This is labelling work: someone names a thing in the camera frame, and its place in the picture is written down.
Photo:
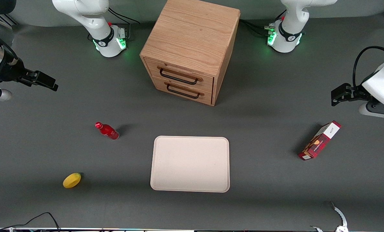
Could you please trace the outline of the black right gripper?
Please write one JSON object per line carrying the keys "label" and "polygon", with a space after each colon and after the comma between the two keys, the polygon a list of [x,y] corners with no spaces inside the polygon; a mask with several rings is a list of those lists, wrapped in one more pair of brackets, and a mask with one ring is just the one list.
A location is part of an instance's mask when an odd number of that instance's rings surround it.
{"label": "black right gripper", "polygon": [[41,71],[31,71],[25,68],[21,59],[16,60],[15,64],[6,63],[0,72],[0,81],[15,81],[24,85],[40,85],[52,91],[58,90],[56,80]]}

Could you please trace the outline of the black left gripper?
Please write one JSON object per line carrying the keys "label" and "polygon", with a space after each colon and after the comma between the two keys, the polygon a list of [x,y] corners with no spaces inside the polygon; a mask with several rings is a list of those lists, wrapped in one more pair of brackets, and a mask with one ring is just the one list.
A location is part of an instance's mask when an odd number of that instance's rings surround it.
{"label": "black left gripper", "polygon": [[367,101],[373,100],[372,95],[362,86],[351,86],[351,84],[344,83],[331,91],[331,106],[335,107],[337,104],[348,101]]}

